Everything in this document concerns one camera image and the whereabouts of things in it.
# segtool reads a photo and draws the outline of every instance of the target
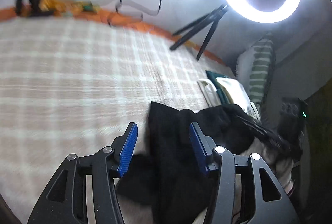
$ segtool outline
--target folded clothes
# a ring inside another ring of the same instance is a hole
[[[247,150],[254,140],[236,115],[251,120],[238,105],[223,105],[194,113],[152,102],[148,116],[150,155],[134,155],[117,193],[143,205],[152,205],[157,224],[191,224],[209,202],[215,182],[197,166],[189,140],[189,125],[233,154]]]

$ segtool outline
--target green object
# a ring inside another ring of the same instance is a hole
[[[206,72],[208,79],[210,79],[210,81],[213,83],[213,85],[215,85],[221,104],[229,104],[230,102],[229,102],[227,96],[223,92],[220,84],[217,82],[217,77],[221,77],[221,78],[230,78],[230,77],[227,75],[216,73],[216,72],[211,72],[211,71],[205,71],[205,72]]]

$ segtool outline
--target checkered fabric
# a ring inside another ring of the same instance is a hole
[[[0,23],[0,193],[22,223],[68,154],[94,154],[131,121],[135,152],[144,151],[151,101],[199,111],[208,107],[196,83],[205,70],[233,77],[171,44],[70,18]],[[149,209],[120,206],[126,223],[152,223]]]

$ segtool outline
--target bed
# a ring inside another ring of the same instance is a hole
[[[169,51],[171,44],[73,18],[0,23],[0,193],[23,224],[68,154],[94,154],[131,121],[135,152],[144,152],[151,101],[199,111],[208,107],[197,84],[205,70],[234,77],[184,46]],[[125,223],[152,223],[149,208],[119,202]]]

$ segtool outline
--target tripod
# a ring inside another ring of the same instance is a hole
[[[211,13],[206,14],[199,19],[191,22],[190,24],[184,26],[183,28],[179,29],[178,31],[174,32],[172,36],[179,35],[180,33],[192,28],[188,31],[183,37],[178,39],[171,47],[170,50],[175,50],[180,45],[184,44],[187,40],[189,40],[192,36],[200,32],[202,29],[206,28],[209,24],[212,23],[212,26],[203,41],[203,44],[196,56],[196,60],[198,61],[203,54],[206,46],[208,45],[215,29],[217,28],[219,20],[224,16],[224,14],[229,10],[228,5],[221,5],[220,7],[214,9]]]

